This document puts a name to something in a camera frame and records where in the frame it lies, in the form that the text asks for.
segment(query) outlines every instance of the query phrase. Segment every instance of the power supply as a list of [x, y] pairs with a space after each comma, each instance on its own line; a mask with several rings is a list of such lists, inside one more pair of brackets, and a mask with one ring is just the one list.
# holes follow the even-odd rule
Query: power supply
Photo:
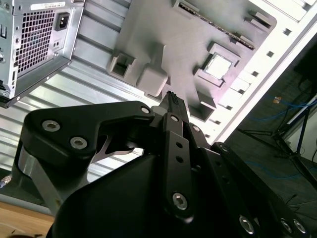
[[85, 0], [0, 1], [0, 106], [70, 64]]

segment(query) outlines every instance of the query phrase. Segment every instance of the square opening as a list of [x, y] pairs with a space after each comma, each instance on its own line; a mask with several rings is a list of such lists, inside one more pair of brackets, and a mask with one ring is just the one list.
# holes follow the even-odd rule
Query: square opening
[[272, 51], [269, 51], [268, 53], [267, 53], [267, 56], [268, 57], [272, 57], [274, 55], [274, 53], [272, 52]]
[[289, 34], [291, 34], [291, 30], [290, 29], [287, 29], [287, 28], [285, 28], [285, 30], [283, 31], [283, 33], [285, 34], [285, 35], [287, 35], [287, 36], [289, 36]]
[[115, 66], [113, 67], [112, 72], [124, 77], [128, 65], [128, 58], [125, 55], [120, 54], [117, 58], [117, 61], [115, 63]]

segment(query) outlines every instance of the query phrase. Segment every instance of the metal rod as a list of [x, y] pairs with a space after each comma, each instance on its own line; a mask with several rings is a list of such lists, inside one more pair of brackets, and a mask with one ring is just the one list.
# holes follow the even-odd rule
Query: metal rod
[[299, 136], [299, 140], [298, 140], [298, 144], [297, 144], [297, 150], [296, 152], [299, 154], [301, 152], [301, 147], [303, 144], [303, 139], [304, 139], [304, 134], [305, 134], [305, 130], [306, 130], [306, 125], [307, 125], [307, 121], [308, 121], [308, 117], [309, 117], [309, 112], [310, 112], [310, 108], [306, 108], [305, 110], [305, 117], [304, 117], [304, 121], [303, 121], [303, 126], [302, 126], [302, 130], [301, 130], [301, 134]]
[[237, 129], [237, 130], [238, 130], [238, 132], [240, 132], [240, 133], [242, 133], [242, 134], [244, 134], [244, 135], [247, 135], [248, 137], [250, 137], [250, 138], [252, 138], [252, 139], [254, 139], [254, 140], [256, 140], [256, 141], [262, 143], [263, 145], [266, 145], [266, 146], [271, 147], [271, 148], [273, 148], [273, 149], [275, 149], [275, 150], [277, 150], [277, 151], [280, 151], [279, 148], [277, 148], [277, 147], [271, 145], [270, 143], [267, 143], [267, 142], [264, 141], [264, 140], [261, 140], [261, 139], [257, 138], [256, 136], [252, 135], [251, 133], [248, 133], [248, 132], [246, 132], [246, 131], [244, 131], [244, 130], [241, 130], [241, 129]]
[[298, 155], [291, 156], [291, 161], [293, 162], [294, 166], [297, 168], [297, 170], [302, 174], [304, 178], [307, 179], [307, 181], [314, 187], [314, 189], [317, 191], [317, 180], [316, 178], [311, 174], [309, 169], [303, 164], [303, 162], [299, 159]]
[[[315, 100], [317, 99], [317, 94], [307, 103], [307, 105], [310, 105], [311, 103], [313, 103]], [[303, 113], [303, 111], [306, 110], [307, 107], [303, 107], [298, 113], [296, 113], [295, 116], [293, 116], [292, 119], [290, 119], [288, 121], [287, 124], [291, 124], [301, 113]]]

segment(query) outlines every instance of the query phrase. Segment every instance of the black cable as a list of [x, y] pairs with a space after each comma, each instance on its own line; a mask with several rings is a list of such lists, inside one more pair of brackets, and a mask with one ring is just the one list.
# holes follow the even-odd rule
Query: black cable
[[315, 162], [314, 162], [314, 158], [315, 158], [316, 153], [317, 153], [317, 149], [315, 150], [315, 152], [313, 154], [313, 157], [312, 157], [312, 164], [313, 164], [314, 168], [316, 168], [316, 165], [315, 165]]
[[295, 213], [297, 213], [297, 214], [299, 214], [299, 215], [302, 215], [302, 216], [304, 216], [304, 217], [308, 217], [308, 218], [310, 218], [310, 219], [312, 219], [312, 220], [314, 220], [314, 221], [317, 221], [317, 219], [316, 219], [316, 218], [311, 217], [311, 216], [308, 216], [308, 215], [306, 215], [306, 214], [304, 214], [304, 213], [297, 212], [297, 211], [296, 211]]
[[311, 203], [311, 202], [317, 202], [317, 199], [316, 199], [316, 200], [312, 200], [312, 201], [308, 201], [308, 202], [298, 203], [298, 204], [291, 204], [291, 205], [288, 205], [288, 206], [289, 206], [289, 207], [296, 207], [296, 206], [308, 204], [308, 203]]
[[285, 203], [287, 205], [287, 203], [289, 203], [290, 201], [293, 200], [293, 198], [297, 197], [297, 194], [295, 193], [294, 195], [292, 195], [288, 200], [287, 202]]

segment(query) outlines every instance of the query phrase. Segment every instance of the mounting slot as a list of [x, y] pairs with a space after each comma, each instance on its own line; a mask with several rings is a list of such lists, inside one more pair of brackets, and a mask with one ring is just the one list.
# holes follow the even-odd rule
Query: mounting slot
[[6, 26], [3, 26], [2, 24], [0, 24], [0, 37], [6, 39], [6, 34], [7, 34]]

